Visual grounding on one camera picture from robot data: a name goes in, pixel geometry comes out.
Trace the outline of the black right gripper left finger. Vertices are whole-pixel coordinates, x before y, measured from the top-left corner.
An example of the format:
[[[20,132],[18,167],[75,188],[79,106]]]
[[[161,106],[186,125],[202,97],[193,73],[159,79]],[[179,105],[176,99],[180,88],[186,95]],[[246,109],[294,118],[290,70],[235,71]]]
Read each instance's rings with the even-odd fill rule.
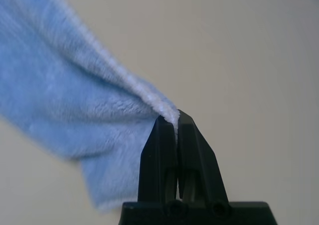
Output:
[[[141,153],[138,201],[176,199],[177,153],[173,125],[159,116]]]

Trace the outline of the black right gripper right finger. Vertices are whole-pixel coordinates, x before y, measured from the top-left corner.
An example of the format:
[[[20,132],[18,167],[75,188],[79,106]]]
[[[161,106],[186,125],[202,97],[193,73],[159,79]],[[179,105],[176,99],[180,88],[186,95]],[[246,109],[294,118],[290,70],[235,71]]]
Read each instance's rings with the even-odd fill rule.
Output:
[[[215,153],[192,117],[183,111],[177,136],[180,198],[188,203],[228,203]]]

